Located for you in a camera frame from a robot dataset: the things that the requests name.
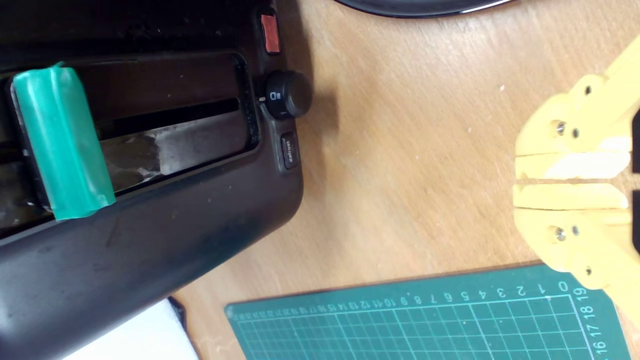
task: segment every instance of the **self-healing cutting mat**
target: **self-healing cutting mat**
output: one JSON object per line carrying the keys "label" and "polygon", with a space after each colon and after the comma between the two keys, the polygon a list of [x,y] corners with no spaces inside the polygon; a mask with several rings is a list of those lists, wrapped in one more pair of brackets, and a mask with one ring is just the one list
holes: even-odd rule
{"label": "self-healing cutting mat", "polygon": [[545,265],[230,304],[248,360],[629,360],[607,295]]}

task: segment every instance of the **wooden table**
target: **wooden table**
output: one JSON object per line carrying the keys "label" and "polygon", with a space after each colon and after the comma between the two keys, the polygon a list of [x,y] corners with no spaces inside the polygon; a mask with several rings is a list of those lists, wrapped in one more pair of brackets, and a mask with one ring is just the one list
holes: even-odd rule
{"label": "wooden table", "polygon": [[[535,261],[513,224],[516,136],[545,99],[604,71],[639,13],[637,0],[520,0],[399,20],[282,0],[290,66],[316,91],[298,121],[305,197],[178,292],[202,358],[243,358],[229,302]],[[622,320],[638,359],[640,331]]]}

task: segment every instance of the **green lever cover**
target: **green lever cover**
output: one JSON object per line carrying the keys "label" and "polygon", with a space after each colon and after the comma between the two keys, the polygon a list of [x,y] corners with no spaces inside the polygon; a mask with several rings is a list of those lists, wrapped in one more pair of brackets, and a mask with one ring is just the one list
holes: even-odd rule
{"label": "green lever cover", "polygon": [[115,202],[82,82],[70,67],[13,78],[37,167],[56,220],[88,217]]}

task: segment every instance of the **metal screw head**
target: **metal screw head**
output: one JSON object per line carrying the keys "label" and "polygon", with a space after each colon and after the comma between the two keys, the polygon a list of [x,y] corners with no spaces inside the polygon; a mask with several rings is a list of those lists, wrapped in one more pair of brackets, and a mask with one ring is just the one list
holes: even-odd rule
{"label": "metal screw head", "polygon": [[558,135],[560,136],[564,135],[565,127],[566,127],[566,123],[564,121],[560,121],[560,123],[558,123],[558,126],[556,127],[556,132],[558,133]]}
{"label": "metal screw head", "polygon": [[558,241],[564,241],[564,239],[566,239],[566,233],[564,232],[564,229],[560,227],[556,229],[556,239]]}

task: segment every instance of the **ruler numbers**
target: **ruler numbers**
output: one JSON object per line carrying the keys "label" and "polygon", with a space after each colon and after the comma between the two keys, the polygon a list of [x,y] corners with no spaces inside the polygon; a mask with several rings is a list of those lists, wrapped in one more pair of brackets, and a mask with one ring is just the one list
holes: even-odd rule
{"label": "ruler numbers", "polygon": [[[569,275],[560,277],[560,279],[563,278],[566,280],[558,281],[556,277],[555,281],[549,281],[548,277],[543,275],[535,277],[535,279],[528,279],[527,282],[521,284],[518,284],[517,278],[512,278],[509,281],[495,281],[494,284],[486,279],[484,281],[469,279],[469,281],[461,281],[453,286],[450,284],[443,286],[442,282],[434,282],[427,286],[416,286],[412,283],[403,286],[401,283],[397,283],[393,284],[392,288],[378,287],[379,291],[337,290],[337,293],[342,292],[339,294],[340,296],[331,295],[333,292],[329,291],[325,293],[328,295],[323,293],[302,295],[296,301],[280,302],[276,300],[269,304],[265,303],[264,307],[258,307],[260,311],[242,311],[244,304],[238,304],[232,312],[228,313],[228,316],[230,320],[237,323],[248,323],[313,315],[436,309],[443,306],[465,304],[468,304],[469,309],[473,312],[479,304],[503,305],[505,309],[511,305],[512,308],[508,311],[513,310],[510,316],[514,320],[516,318],[531,318],[541,335],[545,335],[545,331],[550,331],[549,336],[556,336],[557,339],[561,335],[559,348],[581,347],[584,351],[588,350],[592,359],[610,360],[612,355],[618,353],[616,351],[618,343],[616,341],[613,341],[615,345],[609,343],[612,340],[612,334],[615,335],[617,330],[611,328],[610,319],[607,319],[611,317],[609,313],[611,310],[608,307],[603,307],[602,292],[583,288]],[[542,309],[540,305],[547,307],[546,313],[540,312]],[[519,307],[520,311],[528,307],[530,313],[516,314],[516,308],[513,306]],[[547,329],[542,329],[542,323],[536,322],[541,318],[542,321],[546,321]],[[548,328],[549,321],[555,321],[557,328]]]}

